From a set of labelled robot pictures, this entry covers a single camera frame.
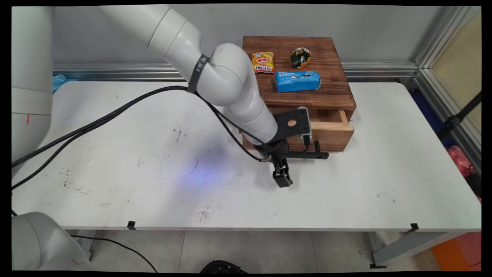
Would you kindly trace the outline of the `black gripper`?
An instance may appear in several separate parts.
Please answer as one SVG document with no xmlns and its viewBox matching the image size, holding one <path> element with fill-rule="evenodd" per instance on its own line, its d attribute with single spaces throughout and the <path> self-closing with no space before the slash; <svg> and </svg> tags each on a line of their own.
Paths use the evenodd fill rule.
<svg viewBox="0 0 492 277">
<path fill-rule="evenodd" d="M 278 187 L 290 187 L 293 184 L 287 164 L 289 143 L 286 138 L 256 145 L 255 150 L 260 154 L 261 162 L 273 163 L 273 178 Z"/>
</svg>

